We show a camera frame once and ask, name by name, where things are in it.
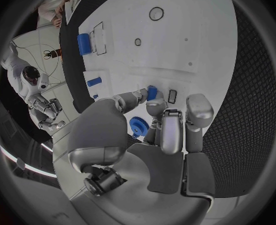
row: cable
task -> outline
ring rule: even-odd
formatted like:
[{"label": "cable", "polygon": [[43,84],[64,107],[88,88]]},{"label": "cable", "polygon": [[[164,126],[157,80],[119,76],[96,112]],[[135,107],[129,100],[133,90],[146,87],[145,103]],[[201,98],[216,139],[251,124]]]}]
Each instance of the cable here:
[{"label": "cable", "polygon": [[[27,51],[29,52],[29,54],[32,56],[32,58],[34,59],[34,61],[35,61],[35,63],[37,64],[38,68],[39,68],[42,72],[46,73],[49,77],[52,77],[52,78],[54,78],[54,79],[60,81],[60,82],[58,82],[58,83],[49,83],[50,85],[61,84],[61,83],[62,83],[62,81],[61,81],[60,79],[58,79],[58,78],[52,76],[52,74],[56,71],[56,69],[58,68],[58,65],[59,65],[59,55],[58,55],[57,51],[56,51],[52,46],[50,46],[50,45],[48,45],[48,44],[45,44],[45,43],[36,43],[36,44],[32,44],[32,45],[29,45],[29,46],[26,46],[26,47],[20,47],[20,46],[17,46],[16,43],[15,43],[14,41],[11,41],[11,42],[12,42],[17,48],[27,50]],[[33,56],[33,54],[27,49],[27,48],[29,48],[29,47],[37,46],[37,45],[49,46],[51,49],[53,49],[53,50],[55,51],[55,53],[56,53],[56,55],[57,55],[57,64],[56,64],[56,66],[55,66],[55,68],[54,68],[54,70],[52,71],[51,74],[48,74],[46,71],[44,71],[44,70],[39,66],[39,64],[38,64],[37,60],[35,59],[35,57]]]}]

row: small circle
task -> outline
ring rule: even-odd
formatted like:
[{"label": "small circle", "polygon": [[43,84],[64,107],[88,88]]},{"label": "small circle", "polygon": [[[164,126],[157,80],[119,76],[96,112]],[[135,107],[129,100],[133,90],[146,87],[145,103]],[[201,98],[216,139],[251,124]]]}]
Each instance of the small circle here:
[{"label": "small circle", "polygon": [[138,46],[138,47],[141,46],[141,39],[140,38],[135,39],[135,45]]},{"label": "small circle", "polygon": [[149,18],[152,21],[158,21],[161,18],[163,18],[163,16],[164,16],[164,10],[161,7],[158,7],[158,6],[152,8],[149,12]]}]

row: humanoid robot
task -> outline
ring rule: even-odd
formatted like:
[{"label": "humanoid robot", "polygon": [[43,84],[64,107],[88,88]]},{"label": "humanoid robot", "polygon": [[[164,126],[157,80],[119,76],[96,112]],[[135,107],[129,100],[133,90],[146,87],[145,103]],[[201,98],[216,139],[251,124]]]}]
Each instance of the humanoid robot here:
[{"label": "humanoid robot", "polygon": [[17,46],[10,42],[1,66],[7,70],[7,77],[15,92],[28,104],[28,112],[35,125],[45,131],[59,130],[64,121],[54,123],[62,111],[60,102],[54,98],[48,101],[41,93],[49,85],[49,76],[18,57]]},{"label": "humanoid robot", "polygon": [[186,98],[184,154],[183,114],[168,108],[158,91],[146,103],[152,124],[143,142],[127,149],[123,114],[147,97],[148,90],[141,89],[89,106],[72,127],[69,162],[87,174],[83,183],[91,195],[85,193],[85,199],[118,224],[200,224],[215,194],[212,166],[202,153],[203,128],[211,124],[213,108],[203,94]]}]

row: blue gear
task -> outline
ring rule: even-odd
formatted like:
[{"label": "blue gear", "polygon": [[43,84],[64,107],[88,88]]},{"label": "blue gear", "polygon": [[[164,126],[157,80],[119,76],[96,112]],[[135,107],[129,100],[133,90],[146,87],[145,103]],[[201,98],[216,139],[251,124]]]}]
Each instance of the blue gear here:
[{"label": "blue gear", "polygon": [[133,131],[132,137],[137,139],[139,136],[145,136],[150,128],[148,123],[141,117],[134,116],[129,121],[130,128]]}]

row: white table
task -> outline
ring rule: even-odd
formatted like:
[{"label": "white table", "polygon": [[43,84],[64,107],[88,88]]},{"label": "white table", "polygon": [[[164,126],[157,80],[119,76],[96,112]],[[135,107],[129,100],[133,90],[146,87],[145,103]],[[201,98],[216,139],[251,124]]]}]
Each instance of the white table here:
[{"label": "white table", "polygon": [[[154,7],[164,11],[158,21],[149,16]],[[87,87],[91,97],[98,95],[96,101],[153,85],[166,100],[169,90],[177,91],[170,108],[184,113],[186,97],[202,93],[211,102],[214,115],[219,111],[237,53],[232,0],[108,0],[78,31],[94,31],[91,42],[93,49],[96,43],[96,52],[84,55],[83,61],[86,82],[102,79]],[[141,46],[135,45],[137,38]],[[128,121],[134,116],[148,124],[152,121],[145,103],[125,116]],[[128,133],[132,134],[129,124]]]}]

